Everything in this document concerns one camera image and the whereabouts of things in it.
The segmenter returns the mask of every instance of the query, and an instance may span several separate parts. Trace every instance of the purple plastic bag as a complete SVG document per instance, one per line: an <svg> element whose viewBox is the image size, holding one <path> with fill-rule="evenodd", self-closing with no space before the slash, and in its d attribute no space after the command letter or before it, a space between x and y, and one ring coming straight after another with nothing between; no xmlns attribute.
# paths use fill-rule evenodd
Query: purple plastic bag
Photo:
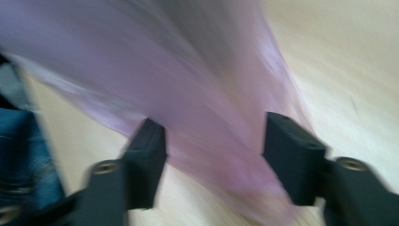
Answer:
<svg viewBox="0 0 399 226"><path fill-rule="evenodd" d="M266 111L310 128L255 0L3 0L0 48L129 137L168 129L169 163L262 225L294 207L260 156Z"/></svg>

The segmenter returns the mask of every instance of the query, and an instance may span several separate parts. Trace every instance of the purple fabric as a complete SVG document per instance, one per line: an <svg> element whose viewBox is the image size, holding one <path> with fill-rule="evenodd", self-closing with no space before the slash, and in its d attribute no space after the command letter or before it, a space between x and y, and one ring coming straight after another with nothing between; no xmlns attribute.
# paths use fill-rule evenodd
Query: purple fabric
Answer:
<svg viewBox="0 0 399 226"><path fill-rule="evenodd" d="M3 0L0 48L98 122L151 117L169 163L263 225L292 214L260 156L264 112L310 128L255 0Z"/></svg>

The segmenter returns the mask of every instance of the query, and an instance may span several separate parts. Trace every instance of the blue jeans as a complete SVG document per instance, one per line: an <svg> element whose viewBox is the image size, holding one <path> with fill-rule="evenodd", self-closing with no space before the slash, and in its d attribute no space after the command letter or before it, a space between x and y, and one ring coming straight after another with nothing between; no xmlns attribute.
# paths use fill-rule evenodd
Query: blue jeans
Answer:
<svg viewBox="0 0 399 226"><path fill-rule="evenodd" d="M38 211L64 197L33 114L0 108L0 208L23 204Z"/></svg>

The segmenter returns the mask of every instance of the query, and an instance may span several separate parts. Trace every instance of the plastic bag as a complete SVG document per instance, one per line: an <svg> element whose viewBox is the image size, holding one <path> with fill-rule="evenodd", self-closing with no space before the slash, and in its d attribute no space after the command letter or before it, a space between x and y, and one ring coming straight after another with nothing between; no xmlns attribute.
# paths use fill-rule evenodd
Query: plastic bag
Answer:
<svg viewBox="0 0 399 226"><path fill-rule="evenodd" d="M168 129L169 163L263 225L293 213L260 156L264 113L309 127L255 0L4 0L0 49L129 137Z"/></svg>

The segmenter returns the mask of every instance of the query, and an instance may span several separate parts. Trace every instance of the translucent pink cloth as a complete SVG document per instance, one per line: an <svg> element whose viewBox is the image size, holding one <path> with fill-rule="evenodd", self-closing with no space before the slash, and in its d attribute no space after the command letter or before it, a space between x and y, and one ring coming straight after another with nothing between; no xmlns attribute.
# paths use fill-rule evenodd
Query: translucent pink cloth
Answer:
<svg viewBox="0 0 399 226"><path fill-rule="evenodd" d="M292 214L261 158L264 112L310 127L255 0L2 0L0 49L129 137L168 129L169 163L262 225Z"/></svg>

